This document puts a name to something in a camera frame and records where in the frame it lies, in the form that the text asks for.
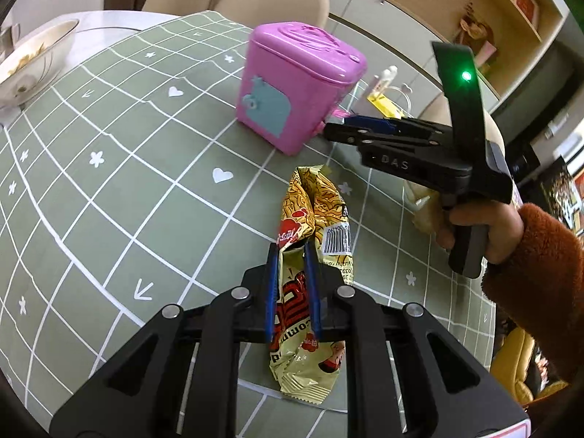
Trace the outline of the right hand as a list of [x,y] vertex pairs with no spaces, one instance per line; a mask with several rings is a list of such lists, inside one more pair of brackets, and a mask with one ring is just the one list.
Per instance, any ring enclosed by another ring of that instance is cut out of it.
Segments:
[[459,205],[435,215],[433,229],[441,247],[452,249],[455,226],[488,226],[485,258],[492,264],[501,264],[512,255],[525,229],[515,207],[496,201]]

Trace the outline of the orange sleeved forearm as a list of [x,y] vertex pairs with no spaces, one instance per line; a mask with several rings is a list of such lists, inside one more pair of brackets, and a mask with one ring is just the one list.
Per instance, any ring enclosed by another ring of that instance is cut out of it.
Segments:
[[571,383],[583,367],[583,246],[536,205],[519,215],[522,240],[507,260],[488,266],[482,288]]

